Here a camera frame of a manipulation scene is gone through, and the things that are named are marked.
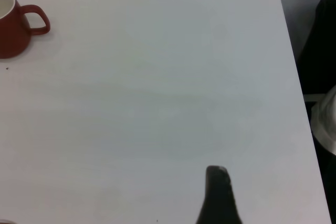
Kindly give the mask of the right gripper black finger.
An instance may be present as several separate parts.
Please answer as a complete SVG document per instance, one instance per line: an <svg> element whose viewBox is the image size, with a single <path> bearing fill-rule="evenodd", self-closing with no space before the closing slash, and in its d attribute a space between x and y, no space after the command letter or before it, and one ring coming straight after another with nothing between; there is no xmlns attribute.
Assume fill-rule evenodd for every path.
<svg viewBox="0 0 336 224"><path fill-rule="evenodd" d="M229 173L222 166L206 169L205 198L197 223L242 223Z"/></svg>

